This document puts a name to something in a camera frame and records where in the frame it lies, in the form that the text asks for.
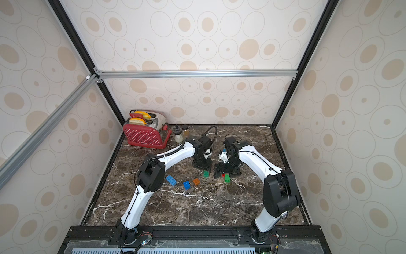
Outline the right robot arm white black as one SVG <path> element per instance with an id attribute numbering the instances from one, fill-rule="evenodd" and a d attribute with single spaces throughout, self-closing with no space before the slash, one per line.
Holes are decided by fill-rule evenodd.
<path id="1" fill-rule="evenodd" d="M 274 226 L 300 203 L 295 175 L 272 164 L 246 140 L 227 137 L 223 144 L 221 161 L 214 166 L 215 178 L 240 176 L 241 167 L 246 164 L 263 183 L 264 208 L 253 220 L 251 229 L 253 241 L 263 244 L 274 234 Z"/>

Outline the green small lego brick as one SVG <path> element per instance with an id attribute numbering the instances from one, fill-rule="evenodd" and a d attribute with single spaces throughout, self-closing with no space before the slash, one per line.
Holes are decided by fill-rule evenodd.
<path id="1" fill-rule="evenodd" d="M 229 175 L 229 174 L 225 174 L 225 175 L 224 175 L 224 182 L 225 182 L 225 183 L 230 183 L 230 182 L 231 182 L 231 178 L 230 178 L 230 175 Z"/>

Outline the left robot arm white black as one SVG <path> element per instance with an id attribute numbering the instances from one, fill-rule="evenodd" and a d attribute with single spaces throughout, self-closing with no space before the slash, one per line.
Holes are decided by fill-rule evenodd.
<path id="1" fill-rule="evenodd" d="M 150 197 L 162 187 L 166 171 L 187 158 L 192 159 L 194 167 L 210 171 L 213 146 L 214 140 L 203 134 L 199 139 L 187 138 L 181 145 L 164 153 L 150 153 L 145 157 L 135 175 L 135 192 L 131 202 L 116 224 L 120 247 L 135 242 L 141 215 Z"/>

